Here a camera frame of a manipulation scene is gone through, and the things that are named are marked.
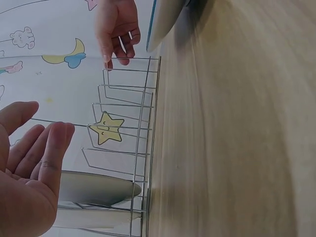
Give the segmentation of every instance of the blue heart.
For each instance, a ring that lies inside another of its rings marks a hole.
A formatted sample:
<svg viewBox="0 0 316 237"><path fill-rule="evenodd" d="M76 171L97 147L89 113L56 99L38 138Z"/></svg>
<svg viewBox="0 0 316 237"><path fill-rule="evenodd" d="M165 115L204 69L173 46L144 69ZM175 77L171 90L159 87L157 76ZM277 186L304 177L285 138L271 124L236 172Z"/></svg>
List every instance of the blue heart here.
<svg viewBox="0 0 316 237"><path fill-rule="evenodd" d="M78 67L81 63L81 60L85 58L85 53L78 53L76 55L71 55L65 57L65 62L68 63L68 67L74 69Z"/></svg>

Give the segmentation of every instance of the yellow crescent moon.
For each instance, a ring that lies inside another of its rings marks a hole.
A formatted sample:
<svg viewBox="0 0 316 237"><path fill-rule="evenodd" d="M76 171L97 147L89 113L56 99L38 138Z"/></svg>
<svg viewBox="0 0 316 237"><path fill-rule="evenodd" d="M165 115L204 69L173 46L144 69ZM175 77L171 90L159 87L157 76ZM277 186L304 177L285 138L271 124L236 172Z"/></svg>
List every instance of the yellow crescent moon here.
<svg viewBox="0 0 316 237"><path fill-rule="evenodd" d="M75 46L75 49L73 50L72 53L65 54L65 55L43 55L42 58L47 63L59 64L59 63L63 63L65 61L65 57L76 55L78 53L84 53L84 45L83 45L81 40L76 38L76 46Z"/></svg>

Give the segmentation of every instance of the wooden surface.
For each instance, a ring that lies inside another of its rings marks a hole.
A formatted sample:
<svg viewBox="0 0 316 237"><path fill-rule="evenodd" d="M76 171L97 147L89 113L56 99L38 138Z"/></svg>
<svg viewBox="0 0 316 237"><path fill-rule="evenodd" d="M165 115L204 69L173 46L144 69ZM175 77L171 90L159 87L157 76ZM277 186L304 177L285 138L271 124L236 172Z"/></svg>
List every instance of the wooden surface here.
<svg viewBox="0 0 316 237"><path fill-rule="evenodd" d="M149 237L314 237L315 180L316 1L183 12L164 41Z"/></svg>

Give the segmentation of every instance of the yellow star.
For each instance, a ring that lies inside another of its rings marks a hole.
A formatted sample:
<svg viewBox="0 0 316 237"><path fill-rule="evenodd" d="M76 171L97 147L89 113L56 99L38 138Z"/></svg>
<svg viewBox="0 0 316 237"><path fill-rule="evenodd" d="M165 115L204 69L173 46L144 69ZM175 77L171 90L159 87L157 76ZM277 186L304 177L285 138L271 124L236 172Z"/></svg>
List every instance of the yellow star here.
<svg viewBox="0 0 316 237"><path fill-rule="evenodd" d="M112 119L106 112L103 112L101 120L90 128L98 133L98 145L101 146L108 140L121 142L122 138L119 133L119 127L124 123L123 119ZM108 125L117 127L105 127L98 125Z"/></svg>

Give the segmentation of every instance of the white plate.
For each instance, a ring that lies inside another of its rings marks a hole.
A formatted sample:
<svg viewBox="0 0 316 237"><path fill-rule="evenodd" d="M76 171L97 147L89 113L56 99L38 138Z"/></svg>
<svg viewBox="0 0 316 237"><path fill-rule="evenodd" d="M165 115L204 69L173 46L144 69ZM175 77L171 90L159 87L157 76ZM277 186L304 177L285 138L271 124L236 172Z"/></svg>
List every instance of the white plate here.
<svg viewBox="0 0 316 237"><path fill-rule="evenodd" d="M133 219L140 217L139 212L133 213ZM57 210L57 217L53 227L69 229L113 229L115 226L130 221L130 212L121 210Z"/></svg>
<svg viewBox="0 0 316 237"><path fill-rule="evenodd" d="M142 189L135 184L134 196ZM98 205L113 205L130 200L133 195L133 183L111 176L62 171L59 200Z"/></svg>
<svg viewBox="0 0 316 237"><path fill-rule="evenodd" d="M176 23L180 12L191 0L154 0L149 25L147 47L148 52L154 51L163 38Z"/></svg>

